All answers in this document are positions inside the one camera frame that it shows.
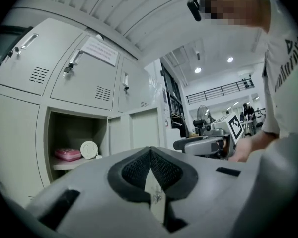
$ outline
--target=fan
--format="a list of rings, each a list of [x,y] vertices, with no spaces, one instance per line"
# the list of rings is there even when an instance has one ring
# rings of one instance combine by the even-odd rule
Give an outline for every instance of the fan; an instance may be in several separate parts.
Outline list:
[[[205,130],[205,125],[211,124],[213,122],[214,122],[214,119],[211,116],[209,109],[206,106],[201,105],[198,108],[197,119],[193,121],[194,127],[198,129],[199,136],[203,135],[203,132]]]

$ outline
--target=hand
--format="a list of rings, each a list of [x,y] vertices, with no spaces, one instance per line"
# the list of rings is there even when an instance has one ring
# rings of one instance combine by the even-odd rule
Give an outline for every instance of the hand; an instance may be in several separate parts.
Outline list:
[[[238,141],[236,151],[229,161],[246,162],[252,152],[252,140],[250,138],[242,138]]]

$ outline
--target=balcony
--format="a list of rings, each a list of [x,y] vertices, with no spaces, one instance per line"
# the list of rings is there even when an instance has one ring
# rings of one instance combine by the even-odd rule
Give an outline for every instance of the balcony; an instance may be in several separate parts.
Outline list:
[[[210,99],[222,97],[222,96],[229,95],[232,93],[249,90],[252,88],[255,88],[255,86],[254,86],[253,81],[249,78],[249,79],[238,81],[238,82],[231,83],[228,85],[216,87],[216,88],[204,91],[204,92],[188,95],[188,96],[186,96],[186,98],[190,105],[193,103],[207,101]]]

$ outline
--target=black head-mounted camera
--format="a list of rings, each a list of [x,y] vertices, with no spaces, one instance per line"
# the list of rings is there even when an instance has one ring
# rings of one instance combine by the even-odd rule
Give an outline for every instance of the black head-mounted camera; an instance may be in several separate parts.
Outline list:
[[[211,0],[200,0],[200,4],[197,0],[190,0],[187,5],[196,21],[202,20],[201,15],[217,19],[216,13],[211,13]]]

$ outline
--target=pink pouch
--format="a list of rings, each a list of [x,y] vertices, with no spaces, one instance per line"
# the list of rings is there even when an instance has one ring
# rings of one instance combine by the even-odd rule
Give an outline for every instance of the pink pouch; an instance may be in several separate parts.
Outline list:
[[[75,161],[81,158],[81,153],[76,149],[57,149],[54,152],[55,156],[64,161]]]

